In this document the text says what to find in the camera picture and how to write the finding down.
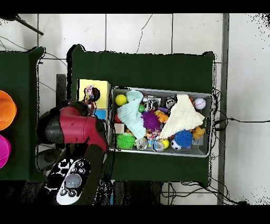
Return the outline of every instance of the purple spiky ball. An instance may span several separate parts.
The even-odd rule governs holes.
[[[147,111],[142,114],[143,126],[147,129],[150,129],[152,132],[160,130],[160,124],[158,117],[153,113],[153,111]]]

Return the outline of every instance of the gray plastic bin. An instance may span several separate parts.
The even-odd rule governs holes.
[[[136,147],[132,147],[128,150],[116,149],[118,152],[123,153],[148,153],[148,154],[159,154],[159,155],[171,155],[171,156],[193,156],[193,157],[206,157],[211,151],[211,128],[212,128],[212,118],[213,118],[213,96],[211,94],[199,94],[195,92],[181,92],[181,91],[170,91],[170,90],[157,90],[157,89],[140,89],[140,88],[127,88],[120,89],[119,87],[113,87],[111,89],[110,102],[112,103],[111,109],[109,111],[109,130],[108,130],[108,142],[110,145],[110,150],[114,150],[115,144],[115,134],[113,131],[114,126],[114,116],[117,113],[117,105],[115,103],[115,98],[118,94],[126,94],[130,90],[138,90],[143,95],[156,96],[161,98],[161,105],[164,105],[165,99],[169,96],[175,96],[176,94],[187,94],[189,97],[194,98],[204,98],[206,101],[206,107],[202,110],[196,110],[205,116],[204,123],[201,125],[202,128],[206,129],[206,133],[200,141],[196,141],[192,144],[190,149],[182,148],[181,150],[175,150],[171,145],[166,148],[163,152],[154,152],[151,148],[146,150],[138,150]]]

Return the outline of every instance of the table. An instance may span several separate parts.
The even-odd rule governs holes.
[[[86,52],[74,45],[67,53],[67,96],[76,99],[78,79],[106,80],[111,86],[210,94],[213,84],[212,52],[190,54],[126,54]],[[113,153],[103,164],[110,173]],[[115,152],[114,180],[199,181],[208,186],[209,157],[186,157]]]
[[[11,154],[0,169],[0,180],[46,181],[36,168],[37,62],[44,48],[27,52],[0,51],[0,90],[8,93],[17,106],[12,124],[0,134],[11,143]]]

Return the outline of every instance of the red ball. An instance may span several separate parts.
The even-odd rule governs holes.
[[[114,117],[115,123],[122,123],[122,121],[118,118],[118,115],[116,114]]]

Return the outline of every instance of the green spiky ball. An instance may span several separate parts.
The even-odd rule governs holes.
[[[128,150],[135,144],[135,137],[131,134],[120,134],[117,136],[117,148]]]

